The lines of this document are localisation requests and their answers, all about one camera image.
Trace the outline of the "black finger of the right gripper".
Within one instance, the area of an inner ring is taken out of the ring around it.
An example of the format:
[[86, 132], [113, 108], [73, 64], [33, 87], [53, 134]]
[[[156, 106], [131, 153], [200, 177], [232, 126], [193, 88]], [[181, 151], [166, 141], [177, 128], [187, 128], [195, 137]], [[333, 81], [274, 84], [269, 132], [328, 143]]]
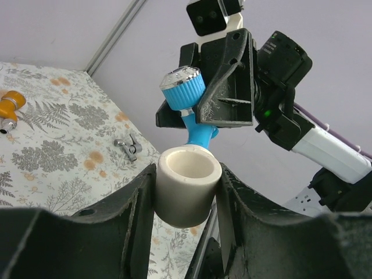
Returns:
[[185, 128], [179, 111], [172, 110], [164, 101], [155, 114], [156, 126], [160, 128]]

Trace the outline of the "white plastic elbow fitting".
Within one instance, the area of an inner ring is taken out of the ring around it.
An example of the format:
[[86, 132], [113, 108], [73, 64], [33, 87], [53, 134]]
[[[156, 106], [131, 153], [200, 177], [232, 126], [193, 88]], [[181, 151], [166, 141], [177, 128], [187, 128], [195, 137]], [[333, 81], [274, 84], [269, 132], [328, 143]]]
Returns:
[[157, 165], [156, 214], [175, 228], [203, 223], [221, 175], [219, 161], [204, 147], [186, 144], [164, 151]]

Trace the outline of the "blue plastic faucet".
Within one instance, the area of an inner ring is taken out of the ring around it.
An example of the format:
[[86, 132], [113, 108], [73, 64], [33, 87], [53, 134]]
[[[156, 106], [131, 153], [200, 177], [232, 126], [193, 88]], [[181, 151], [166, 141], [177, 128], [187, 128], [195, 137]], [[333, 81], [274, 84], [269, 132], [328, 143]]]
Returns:
[[209, 149], [219, 130], [210, 124], [198, 124], [194, 107], [202, 99], [206, 85], [199, 68], [181, 66], [167, 73], [159, 86], [170, 109], [180, 113], [188, 131], [188, 145]]

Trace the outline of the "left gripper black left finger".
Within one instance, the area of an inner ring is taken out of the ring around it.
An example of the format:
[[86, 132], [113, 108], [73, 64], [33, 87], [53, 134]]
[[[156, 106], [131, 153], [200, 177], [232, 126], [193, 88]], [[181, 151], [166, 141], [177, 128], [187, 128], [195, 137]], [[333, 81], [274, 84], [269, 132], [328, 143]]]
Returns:
[[72, 216], [1, 210], [2, 278], [146, 278], [156, 165]]

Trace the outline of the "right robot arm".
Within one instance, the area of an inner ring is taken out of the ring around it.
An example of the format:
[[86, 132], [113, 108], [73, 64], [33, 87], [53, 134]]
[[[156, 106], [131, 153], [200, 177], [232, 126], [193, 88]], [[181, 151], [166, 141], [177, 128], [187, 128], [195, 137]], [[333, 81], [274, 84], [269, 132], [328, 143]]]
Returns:
[[180, 49], [178, 68], [165, 76], [156, 125], [185, 128], [204, 148], [221, 128], [255, 126], [282, 149], [321, 169], [287, 207], [305, 214], [362, 212], [371, 205], [371, 156], [295, 102], [312, 68], [305, 50], [275, 31], [257, 48], [245, 28]]

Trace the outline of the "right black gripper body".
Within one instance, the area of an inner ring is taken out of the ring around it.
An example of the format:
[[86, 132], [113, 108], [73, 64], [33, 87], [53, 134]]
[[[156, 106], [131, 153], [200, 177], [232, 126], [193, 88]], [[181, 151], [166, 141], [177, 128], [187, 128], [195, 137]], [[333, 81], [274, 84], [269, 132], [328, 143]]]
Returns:
[[179, 67], [198, 68], [205, 84], [214, 79], [223, 60], [226, 38], [221, 38], [198, 45], [196, 42], [180, 48]]

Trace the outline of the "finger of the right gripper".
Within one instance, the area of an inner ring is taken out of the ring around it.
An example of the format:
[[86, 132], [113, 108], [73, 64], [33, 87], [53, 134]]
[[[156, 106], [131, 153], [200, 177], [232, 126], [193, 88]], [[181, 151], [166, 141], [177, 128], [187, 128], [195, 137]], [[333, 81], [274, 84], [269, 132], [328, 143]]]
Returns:
[[223, 60], [196, 107], [198, 123], [217, 127], [253, 124], [254, 67], [251, 33], [241, 28], [224, 37]]

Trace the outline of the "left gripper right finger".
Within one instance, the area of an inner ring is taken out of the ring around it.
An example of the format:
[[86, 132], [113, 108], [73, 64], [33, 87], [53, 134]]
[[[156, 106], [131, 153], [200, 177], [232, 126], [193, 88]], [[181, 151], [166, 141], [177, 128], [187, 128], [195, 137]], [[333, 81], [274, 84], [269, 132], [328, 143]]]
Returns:
[[370, 278], [371, 215], [293, 212], [222, 168], [217, 209], [225, 278]]

